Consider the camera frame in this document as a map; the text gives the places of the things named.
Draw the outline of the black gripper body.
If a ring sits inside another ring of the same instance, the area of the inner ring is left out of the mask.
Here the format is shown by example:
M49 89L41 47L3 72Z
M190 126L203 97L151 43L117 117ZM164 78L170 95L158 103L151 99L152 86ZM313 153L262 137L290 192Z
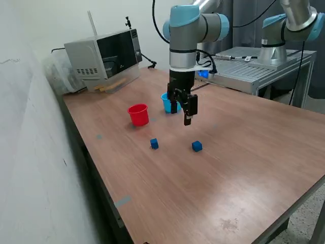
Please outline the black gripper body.
M194 71L169 72L167 95L170 101L187 101L190 91L194 86Z

